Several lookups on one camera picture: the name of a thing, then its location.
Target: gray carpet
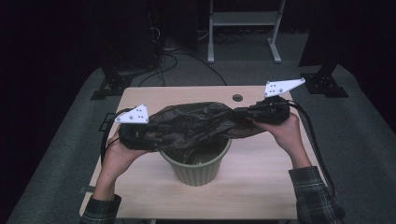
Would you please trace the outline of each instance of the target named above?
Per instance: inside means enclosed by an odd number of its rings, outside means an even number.
[[[272,59],[265,42],[268,35],[244,35],[239,42],[215,45],[215,63],[211,67],[230,86],[264,85],[267,80],[294,79],[301,73],[318,71],[316,66],[298,67],[307,34],[278,35],[276,44],[282,64],[275,64]],[[168,48],[177,46],[175,41],[167,44]],[[206,51],[206,45],[201,45],[175,53],[192,54],[206,61]],[[141,83],[153,71],[134,78],[132,86],[224,85],[218,74],[196,58],[172,55],[177,58],[177,65],[163,73],[163,80],[155,75]],[[162,70],[176,62],[170,56],[162,57],[162,61]],[[346,210],[345,222],[395,223],[395,134],[345,68],[338,66],[333,77],[348,98],[311,95],[305,86],[293,90],[291,95],[313,122],[322,157],[339,192],[337,199]],[[90,100],[103,80],[104,74],[98,68],[81,88],[8,223],[78,222],[84,197],[79,191],[89,185],[100,155],[103,133],[99,127],[106,113],[115,112],[120,101],[119,96]]]

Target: white bracket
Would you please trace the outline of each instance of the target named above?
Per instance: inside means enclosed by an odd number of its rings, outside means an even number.
[[[118,116],[115,120],[117,123],[149,123],[149,112],[145,105],[140,105],[135,109]]]
[[[291,91],[292,89],[302,85],[305,83],[304,78],[294,79],[294,80],[287,80],[287,81],[277,81],[277,82],[270,82],[268,81],[265,86],[265,97],[271,97],[280,95],[285,91]]]

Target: trash can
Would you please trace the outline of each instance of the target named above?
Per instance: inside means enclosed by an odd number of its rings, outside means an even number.
[[[201,144],[186,161],[182,161],[173,150],[161,151],[161,155],[171,164],[177,179],[186,185],[199,187],[215,179],[231,142],[229,138],[217,138]]]

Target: plaid shirt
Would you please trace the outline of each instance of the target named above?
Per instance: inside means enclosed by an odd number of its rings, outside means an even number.
[[[305,223],[344,223],[343,208],[329,193],[318,171],[311,166],[289,171],[297,198],[297,218]]]
[[[297,218],[301,224],[339,224],[344,210],[327,190],[320,178],[318,167],[311,166],[289,171],[297,198]],[[114,201],[98,201],[90,198],[80,224],[114,223],[121,197]]]

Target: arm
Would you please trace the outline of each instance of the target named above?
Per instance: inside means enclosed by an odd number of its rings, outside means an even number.
[[[114,194],[117,178],[125,173],[145,150],[131,150],[120,141],[119,132],[108,139],[102,170],[96,181],[95,191],[88,201],[80,223],[114,223],[121,197]]]
[[[290,156],[289,171],[297,198],[297,218],[300,223],[343,223],[345,213],[327,190],[318,167],[312,166],[301,137],[300,121],[295,114],[279,125],[253,121],[272,134]]]

